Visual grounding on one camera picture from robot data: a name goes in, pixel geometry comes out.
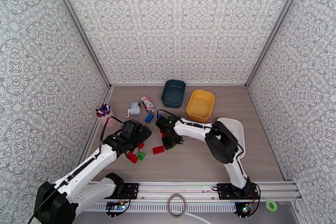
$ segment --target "green lego brick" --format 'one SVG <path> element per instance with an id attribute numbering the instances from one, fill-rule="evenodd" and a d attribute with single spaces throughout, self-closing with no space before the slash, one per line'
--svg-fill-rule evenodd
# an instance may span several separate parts
<path id="1" fill-rule="evenodd" d="M 146 153 L 144 153 L 144 152 L 139 152 L 139 154 L 138 154 L 138 159 L 139 159 L 140 161 L 142 161 L 142 160 L 144 160 L 145 156 L 146 156 Z"/>

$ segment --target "teal plastic bin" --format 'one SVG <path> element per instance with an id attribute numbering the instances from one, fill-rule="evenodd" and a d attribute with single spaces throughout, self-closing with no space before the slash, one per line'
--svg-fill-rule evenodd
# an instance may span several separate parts
<path id="1" fill-rule="evenodd" d="M 181 80 L 170 79 L 165 83 L 161 95 L 163 106 L 168 108 L 179 108 L 183 103 L 186 83 Z"/>

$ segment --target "pink cup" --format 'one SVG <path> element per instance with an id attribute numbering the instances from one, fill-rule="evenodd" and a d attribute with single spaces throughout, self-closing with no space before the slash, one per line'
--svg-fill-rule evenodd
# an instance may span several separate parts
<path id="1" fill-rule="evenodd" d="M 97 117 L 97 118 L 100 120 L 100 122 L 102 122 L 103 125 L 105 125 L 105 122 L 106 122 L 107 118 L 108 118 L 108 117 L 112 117 L 112 116 L 114 116 L 114 113 L 113 113 L 113 111 L 111 110 L 110 113 L 109 113 L 108 115 L 106 115 L 105 117 L 101 117 L 101 118 L 100 118 L 100 117 Z M 117 122 L 117 121 L 116 121 L 115 119 L 110 118 L 110 119 L 108 120 L 108 124 L 106 125 L 106 127 L 113 126 L 116 122 Z"/>

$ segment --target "blue lego brick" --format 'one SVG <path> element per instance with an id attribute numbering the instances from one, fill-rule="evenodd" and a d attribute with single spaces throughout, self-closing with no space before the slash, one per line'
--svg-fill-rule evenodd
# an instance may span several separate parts
<path id="1" fill-rule="evenodd" d="M 146 117 L 146 119 L 144 120 L 146 123 L 149 123 L 152 121 L 152 119 L 154 118 L 154 115 L 149 113 L 148 116 Z"/>

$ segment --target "gray wall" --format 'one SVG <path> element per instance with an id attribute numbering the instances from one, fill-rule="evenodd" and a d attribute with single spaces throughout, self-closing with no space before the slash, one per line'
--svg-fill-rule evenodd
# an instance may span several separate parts
<path id="1" fill-rule="evenodd" d="M 336 223 L 336 0 L 297 0 L 249 92 L 314 223 Z"/>
<path id="2" fill-rule="evenodd" d="M 111 83 L 245 83 L 285 0 L 71 0 Z"/>
<path id="3" fill-rule="evenodd" d="M 79 160 L 107 87 L 60 0 L 0 0 L 0 222 Z"/>

